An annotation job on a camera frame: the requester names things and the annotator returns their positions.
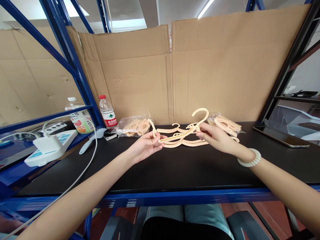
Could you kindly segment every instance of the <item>hand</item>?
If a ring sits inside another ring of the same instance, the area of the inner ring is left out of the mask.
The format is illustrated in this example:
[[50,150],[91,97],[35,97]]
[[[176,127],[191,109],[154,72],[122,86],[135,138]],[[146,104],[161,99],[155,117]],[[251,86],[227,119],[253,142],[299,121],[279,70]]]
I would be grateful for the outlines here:
[[128,154],[133,158],[133,163],[138,163],[146,159],[151,154],[160,151],[164,147],[164,143],[158,143],[159,139],[167,138],[167,136],[156,133],[153,138],[152,131],[142,135],[131,147],[128,148]]
[[215,149],[234,155],[239,143],[230,138],[222,129],[211,126],[207,123],[199,125],[201,132],[197,132],[197,136],[201,140],[206,140]]

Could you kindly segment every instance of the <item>power adapter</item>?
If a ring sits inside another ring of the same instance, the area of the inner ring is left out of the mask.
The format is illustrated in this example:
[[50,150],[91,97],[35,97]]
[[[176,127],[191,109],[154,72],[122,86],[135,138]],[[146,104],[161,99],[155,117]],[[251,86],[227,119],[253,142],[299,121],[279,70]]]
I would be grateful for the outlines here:
[[43,154],[57,151],[62,148],[62,144],[56,135],[36,138],[32,142]]

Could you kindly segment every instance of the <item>wrist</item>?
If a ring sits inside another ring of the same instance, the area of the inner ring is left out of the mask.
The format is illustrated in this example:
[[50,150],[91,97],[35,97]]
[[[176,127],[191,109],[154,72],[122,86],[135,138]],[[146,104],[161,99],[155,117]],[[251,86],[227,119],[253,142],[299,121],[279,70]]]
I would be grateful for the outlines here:
[[248,149],[240,143],[238,143],[236,151],[233,155],[240,159],[240,161],[243,163],[250,163],[256,157],[256,154],[253,151],[251,151],[250,149]]
[[121,153],[119,156],[120,161],[122,161],[128,168],[132,167],[134,165],[134,158],[132,157],[132,154],[128,150]]

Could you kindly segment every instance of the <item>black desk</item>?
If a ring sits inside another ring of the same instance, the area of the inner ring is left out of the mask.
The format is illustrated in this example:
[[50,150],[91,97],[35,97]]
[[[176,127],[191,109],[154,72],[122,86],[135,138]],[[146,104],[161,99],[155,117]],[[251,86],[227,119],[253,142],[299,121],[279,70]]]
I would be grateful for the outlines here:
[[[252,129],[256,122],[240,123],[246,134],[240,143],[257,149],[261,155],[308,185],[320,185],[320,146],[306,149],[289,148]],[[186,140],[197,140],[192,134]],[[96,156],[79,181],[92,176],[125,151],[136,138],[98,141]],[[58,196],[79,176],[88,164],[94,144],[83,155],[78,151],[57,163],[16,194],[22,196]],[[264,184],[236,158],[215,150],[210,145],[164,148],[129,169],[109,193],[154,193],[213,189],[265,188]]]

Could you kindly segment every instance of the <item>plastic bag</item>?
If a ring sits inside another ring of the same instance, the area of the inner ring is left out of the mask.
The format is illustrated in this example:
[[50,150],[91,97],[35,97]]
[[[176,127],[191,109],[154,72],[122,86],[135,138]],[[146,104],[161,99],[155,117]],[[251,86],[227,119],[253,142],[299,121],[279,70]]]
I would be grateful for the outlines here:
[[111,133],[116,133],[118,137],[140,137],[149,132],[150,123],[147,121],[148,119],[151,119],[149,113],[123,117]]
[[231,135],[232,137],[237,137],[238,133],[245,133],[241,130],[241,125],[232,122],[228,118],[225,118],[221,113],[210,113],[207,118],[208,124],[211,126],[218,126],[223,131]]

